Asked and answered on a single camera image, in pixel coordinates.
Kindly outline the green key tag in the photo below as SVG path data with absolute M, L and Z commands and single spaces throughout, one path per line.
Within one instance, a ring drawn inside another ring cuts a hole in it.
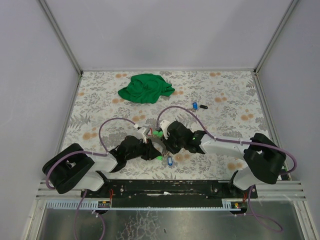
M 160 131 L 155 130 L 152 132 L 152 134 L 158 138 L 161 138 L 164 135 L 161 130 Z

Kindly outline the blue key tag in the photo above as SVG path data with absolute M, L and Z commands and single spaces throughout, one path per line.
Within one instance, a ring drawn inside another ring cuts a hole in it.
M 167 164 L 168 164 L 168 166 L 172 166 L 173 165 L 173 158 L 171 156 L 167 157 Z

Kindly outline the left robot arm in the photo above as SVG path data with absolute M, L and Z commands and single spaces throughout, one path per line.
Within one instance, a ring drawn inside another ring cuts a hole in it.
M 97 191 L 105 183 L 105 174 L 120 171 L 127 161 L 136 158 L 149 161 L 161 155 L 151 139 L 129 135 L 106 154 L 85 151 L 78 143 L 73 143 L 45 163 L 42 172 L 47 187 L 59 194 L 73 189 Z

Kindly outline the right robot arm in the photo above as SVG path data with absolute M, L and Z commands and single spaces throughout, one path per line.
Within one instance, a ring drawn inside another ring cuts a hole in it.
M 178 121 L 163 120 L 159 126 L 163 132 L 161 141 L 172 154 L 184 149 L 192 154 L 225 155 L 245 161 L 247 167 L 231 177 L 231 184 L 240 190 L 259 183 L 276 184 L 286 160 L 286 155 L 262 133 L 256 133 L 245 144 L 234 137 L 211 137 L 203 130 L 193 132 Z

